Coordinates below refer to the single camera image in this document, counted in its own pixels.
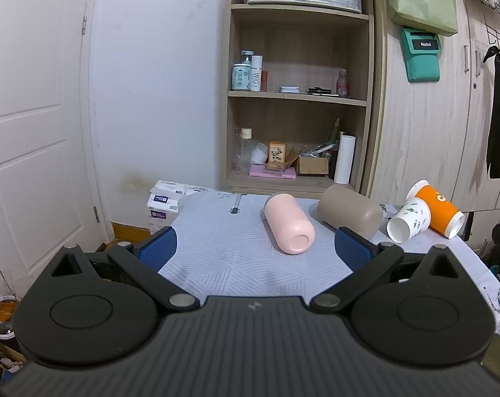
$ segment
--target white cup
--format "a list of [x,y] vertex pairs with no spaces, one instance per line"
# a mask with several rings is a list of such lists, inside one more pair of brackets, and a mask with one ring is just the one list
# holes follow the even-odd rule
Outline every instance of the white cup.
[[430,225],[430,209],[417,197],[409,198],[388,222],[386,230],[395,243],[404,243]]
[[264,143],[257,143],[252,149],[252,164],[265,164],[269,157],[269,147]]

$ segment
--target white door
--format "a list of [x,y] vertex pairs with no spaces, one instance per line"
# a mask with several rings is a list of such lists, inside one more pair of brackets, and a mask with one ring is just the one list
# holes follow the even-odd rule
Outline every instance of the white door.
[[23,295],[64,244],[102,243],[82,144],[86,0],[0,0],[0,271]]

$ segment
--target blue gripper pad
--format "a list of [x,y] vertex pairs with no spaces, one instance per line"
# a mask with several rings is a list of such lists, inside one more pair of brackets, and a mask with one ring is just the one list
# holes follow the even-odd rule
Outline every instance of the blue gripper pad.
[[138,258],[152,270],[158,272],[176,252],[176,231],[164,227],[154,233],[139,247]]
[[376,255],[377,247],[349,228],[340,227],[335,233],[335,252],[355,272]]

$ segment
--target pink box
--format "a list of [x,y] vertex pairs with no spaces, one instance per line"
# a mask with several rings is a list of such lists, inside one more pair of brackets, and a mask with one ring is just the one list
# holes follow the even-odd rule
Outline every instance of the pink box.
[[296,169],[289,167],[287,170],[267,170],[264,165],[252,164],[250,176],[275,179],[296,179]]

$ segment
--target black ribbon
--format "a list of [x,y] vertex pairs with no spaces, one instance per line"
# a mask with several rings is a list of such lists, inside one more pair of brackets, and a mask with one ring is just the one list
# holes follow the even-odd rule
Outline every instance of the black ribbon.
[[486,62],[495,56],[495,87],[489,137],[487,138],[486,164],[491,179],[500,179],[500,49],[491,46],[484,57]]

